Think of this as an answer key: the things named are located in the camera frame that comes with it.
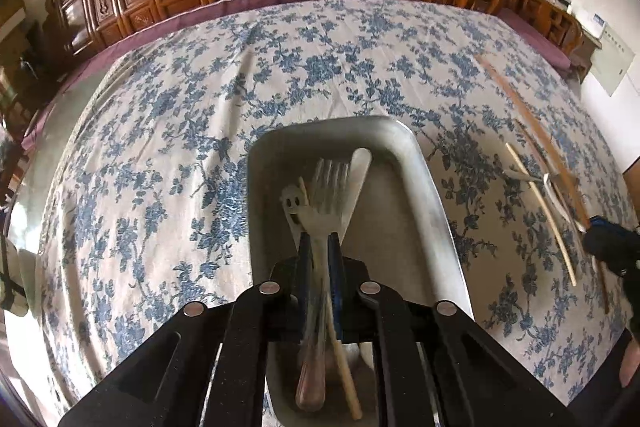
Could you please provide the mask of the person's right hand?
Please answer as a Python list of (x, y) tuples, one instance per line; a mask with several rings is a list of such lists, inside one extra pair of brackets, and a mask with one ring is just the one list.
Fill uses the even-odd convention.
[(640, 365), (640, 346), (637, 340), (632, 338), (624, 352), (622, 363), (620, 363), (620, 371), (618, 379), (620, 385), (626, 388), (634, 378), (634, 374), (638, 372)]

